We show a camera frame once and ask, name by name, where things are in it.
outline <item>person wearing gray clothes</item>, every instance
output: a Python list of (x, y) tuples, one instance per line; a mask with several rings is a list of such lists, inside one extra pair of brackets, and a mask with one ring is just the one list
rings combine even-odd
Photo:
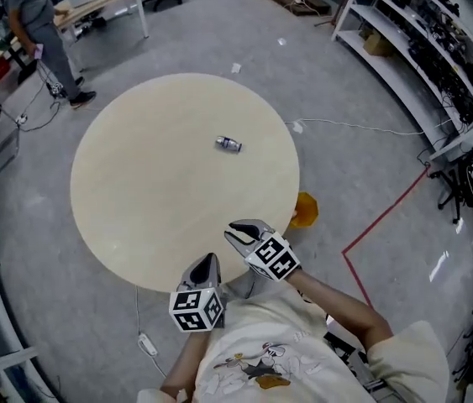
[(42, 61), (65, 89), (73, 108), (89, 103), (96, 92), (82, 92), (71, 74), (70, 63), (53, 18), (68, 14), (55, 9), (51, 0), (4, 0), (10, 29), (27, 53), (34, 57), (36, 45), (44, 46)]

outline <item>concrete floor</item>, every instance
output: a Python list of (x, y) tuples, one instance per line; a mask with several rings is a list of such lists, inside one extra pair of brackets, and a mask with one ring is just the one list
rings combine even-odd
[[(147, 12), (147, 20), (147, 40), (134, 13), (74, 45), (89, 67), (86, 88), (96, 90), (97, 99), (77, 111), (64, 103), (50, 126), (22, 133), (20, 156), (0, 173), (4, 289), (22, 334), (39, 350), (42, 369), (69, 402), (132, 402), (139, 390), (161, 382), (137, 347), (134, 287), (93, 257), (71, 214), (76, 147), (115, 97), (157, 76), (203, 72), (249, 87), (285, 121), (329, 118), (418, 131), (370, 68), (332, 43), (328, 27), (313, 27), (315, 18), (296, 18), (270, 0), (185, 0)], [(279, 45), (279, 38), (286, 44)], [(233, 63), (242, 65), (239, 74), (231, 74)], [(0, 87), (0, 98), (18, 113), (40, 80), (33, 76), (13, 93), (9, 84)], [(42, 91), (25, 127), (46, 121), (50, 104)], [(3, 122), (3, 133), (7, 129)], [(428, 143), (423, 136), (327, 123), (307, 123), (302, 133), (291, 134), (301, 190), (317, 198), (320, 216), (312, 228), (288, 237), (307, 270), (363, 300), (341, 252), (421, 174), (416, 156)], [(443, 194), (440, 181), (423, 178), (348, 256), (394, 331), (429, 320), (453, 369), (463, 351), (456, 341), (473, 309), (473, 212), (463, 210), (457, 231), (452, 211), (436, 208)], [(237, 284), (248, 281), (245, 275)], [(169, 318), (167, 302), (166, 294), (139, 290), (140, 328), (159, 349), (164, 371), (185, 339)]]

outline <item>gray shirt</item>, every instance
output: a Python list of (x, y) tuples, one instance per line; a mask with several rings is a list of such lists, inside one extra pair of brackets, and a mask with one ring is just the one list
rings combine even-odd
[(19, 20), (27, 33), (52, 24), (55, 16), (51, 0), (4, 0), (4, 7), (8, 15), (13, 10), (20, 11)]

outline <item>shoe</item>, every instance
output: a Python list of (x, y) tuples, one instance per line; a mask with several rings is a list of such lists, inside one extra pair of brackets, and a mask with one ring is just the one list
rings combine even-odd
[(90, 103), (96, 97), (96, 92), (80, 92), (76, 98), (70, 100), (70, 106), (74, 109), (78, 109), (79, 107)]

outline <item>wooden tabletop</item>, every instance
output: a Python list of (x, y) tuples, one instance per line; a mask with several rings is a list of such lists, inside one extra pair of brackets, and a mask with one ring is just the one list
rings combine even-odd
[(79, 21), (81, 18), (87, 16), (89, 13), (94, 12), (104, 6), (107, 6), (109, 3), (116, 2), (117, 0), (94, 0), (93, 2), (82, 4), (78, 8), (73, 8), (70, 5), (69, 0), (63, 0), (55, 6), (55, 8), (60, 10), (70, 10), (70, 14), (67, 17), (55, 16), (55, 25), (62, 29), (70, 24)]
[[(217, 147), (219, 135), (241, 142), (241, 152)], [(223, 231), (258, 218), (283, 233), (298, 187), (292, 137), (266, 101), (218, 76), (180, 74), (135, 86), (98, 114), (76, 152), (71, 206), (108, 269), (172, 291), (208, 252), (223, 282), (242, 275)]]

